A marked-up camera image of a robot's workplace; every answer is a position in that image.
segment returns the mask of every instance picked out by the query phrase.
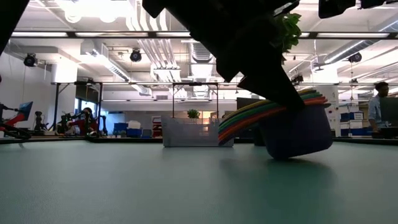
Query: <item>transparent basket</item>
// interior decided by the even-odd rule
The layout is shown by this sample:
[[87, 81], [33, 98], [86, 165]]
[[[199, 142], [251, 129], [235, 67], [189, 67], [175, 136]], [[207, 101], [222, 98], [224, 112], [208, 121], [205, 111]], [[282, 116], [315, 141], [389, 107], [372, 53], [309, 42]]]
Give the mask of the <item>transparent basket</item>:
[[[218, 119], [170, 118], [162, 116], [163, 145], [165, 147], [192, 147], [218, 145]], [[232, 147], [230, 140], [224, 147]]]

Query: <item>blue bowl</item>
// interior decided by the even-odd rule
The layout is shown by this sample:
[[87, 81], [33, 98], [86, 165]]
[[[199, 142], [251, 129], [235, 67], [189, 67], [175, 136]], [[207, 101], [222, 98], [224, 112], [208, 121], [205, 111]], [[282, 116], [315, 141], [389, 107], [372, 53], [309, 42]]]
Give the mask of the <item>blue bowl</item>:
[[323, 105], [285, 111], [259, 123], [268, 153], [274, 159], [288, 159], [328, 149], [331, 129]]

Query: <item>blue shirt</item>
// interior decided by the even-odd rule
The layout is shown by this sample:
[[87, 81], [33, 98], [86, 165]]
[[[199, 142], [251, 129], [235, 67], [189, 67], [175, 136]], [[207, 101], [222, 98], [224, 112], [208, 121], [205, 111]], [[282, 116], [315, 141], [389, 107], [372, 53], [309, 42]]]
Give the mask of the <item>blue shirt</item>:
[[381, 120], [380, 96], [375, 96], [369, 101], [369, 119], [375, 120], [378, 128], [388, 127], [388, 122]]

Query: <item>green plant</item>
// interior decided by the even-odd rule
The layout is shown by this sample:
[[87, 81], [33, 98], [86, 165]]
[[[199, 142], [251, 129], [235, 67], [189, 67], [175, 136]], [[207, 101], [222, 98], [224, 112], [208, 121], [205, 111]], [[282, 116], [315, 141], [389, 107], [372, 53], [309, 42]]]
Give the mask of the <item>green plant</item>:
[[293, 46], [299, 44], [301, 30], [298, 27], [301, 15], [297, 13], [281, 14], [275, 17], [279, 30], [278, 38], [272, 41], [272, 44], [281, 49], [282, 53], [289, 53]]
[[127, 132], [125, 131], [125, 130], [123, 130], [123, 131], [120, 131], [120, 136], [122, 136], [122, 137], [126, 137], [126, 135], [127, 135]]
[[200, 116], [200, 113], [195, 109], [188, 110], [187, 114], [188, 114], [189, 118], [199, 118], [199, 116]]

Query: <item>table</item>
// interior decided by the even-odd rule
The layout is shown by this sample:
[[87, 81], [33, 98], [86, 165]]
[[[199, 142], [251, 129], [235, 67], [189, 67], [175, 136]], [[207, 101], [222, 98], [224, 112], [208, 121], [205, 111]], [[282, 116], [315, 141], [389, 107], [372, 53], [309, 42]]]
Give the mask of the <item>table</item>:
[[0, 145], [0, 223], [398, 223], [398, 148]]

